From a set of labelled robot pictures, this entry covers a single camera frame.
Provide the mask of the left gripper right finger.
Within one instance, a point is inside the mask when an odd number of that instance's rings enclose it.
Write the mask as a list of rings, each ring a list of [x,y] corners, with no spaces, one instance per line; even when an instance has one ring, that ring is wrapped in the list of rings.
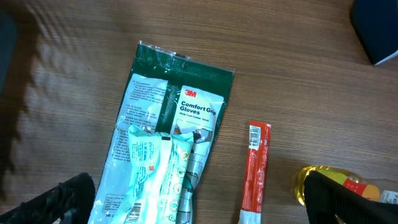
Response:
[[[397,224],[397,205],[368,200],[317,171],[303,184],[310,224]]]

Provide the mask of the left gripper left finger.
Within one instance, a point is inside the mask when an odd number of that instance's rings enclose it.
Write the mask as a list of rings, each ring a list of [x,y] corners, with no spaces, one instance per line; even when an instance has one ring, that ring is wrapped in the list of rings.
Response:
[[[95,185],[84,172],[1,215],[3,224],[87,224]]]

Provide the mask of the yellow liquid small bottle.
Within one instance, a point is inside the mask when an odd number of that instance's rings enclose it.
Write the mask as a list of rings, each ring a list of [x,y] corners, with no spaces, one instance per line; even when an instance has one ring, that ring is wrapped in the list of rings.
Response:
[[[364,179],[343,169],[330,166],[307,166],[297,175],[295,196],[305,206],[304,180],[311,171],[317,171],[354,193],[374,202],[397,205],[397,181],[387,179]]]

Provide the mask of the red stick packet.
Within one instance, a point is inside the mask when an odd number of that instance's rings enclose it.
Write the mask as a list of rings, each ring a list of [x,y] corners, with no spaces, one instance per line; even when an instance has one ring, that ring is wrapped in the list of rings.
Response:
[[[249,146],[239,224],[261,224],[271,125],[250,121]]]

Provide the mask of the mint green wipes packet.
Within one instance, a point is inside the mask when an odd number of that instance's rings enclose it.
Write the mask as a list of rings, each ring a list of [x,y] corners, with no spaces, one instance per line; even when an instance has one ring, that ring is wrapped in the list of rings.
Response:
[[[176,223],[193,143],[192,133],[148,133],[136,125],[130,126],[131,177],[112,222]]]

